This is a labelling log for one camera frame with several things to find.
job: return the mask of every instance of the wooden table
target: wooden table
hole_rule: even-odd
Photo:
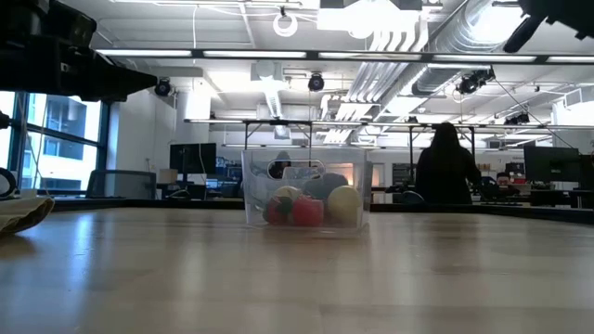
[[[0,333],[592,333],[594,230],[372,214],[360,238],[244,212],[56,213],[0,240]]]

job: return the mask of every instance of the ball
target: ball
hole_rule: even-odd
[[[344,225],[356,225],[361,205],[361,196],[352,186],[339,186],[328,197],[329,213]]]
[[[301,196],[301,190],[294,186],[282,186],[275,191],[274,197],[296,200]]]
[[[293,202],[292,218],[296,226],[320,227],[324,224],[324,202],[301,196]]]
[[[271,225],[289,225],[293,201],[286,197],[273,197],[266,204],[264,219]]]
[[[325,199],[324,182],[321,178],[316,178],[305,182],[303,185],[303,194],[312,199]]]
[[[346,177],[338,173],[325,173],[324,176],[322,176],[322,182],[324,183],[324,199],[327,199],[328,196],[332,193],[332,191],[337,187],[349,185],[349,182],[346,180]]]

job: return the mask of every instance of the yellow ball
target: yellow ball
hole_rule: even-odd
[[[301,190],[294,186],[282,186],[274,194],[275,197],[286,197],[296,200],[301,196]]]
[[[328,197],[329,213],[349,225],[356,224],[361,205],[361,196],[352,186],[339,186]]]

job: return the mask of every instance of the plastic container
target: plastic container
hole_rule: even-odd
[[[361,148],[242,152],[247,224],[325,233],[367,224],[372,164]]]

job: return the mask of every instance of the beige cloth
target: beige cloth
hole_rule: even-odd
[[[17,233],[43,221],[54,209],[53,199],[0,201],[0,235]]]

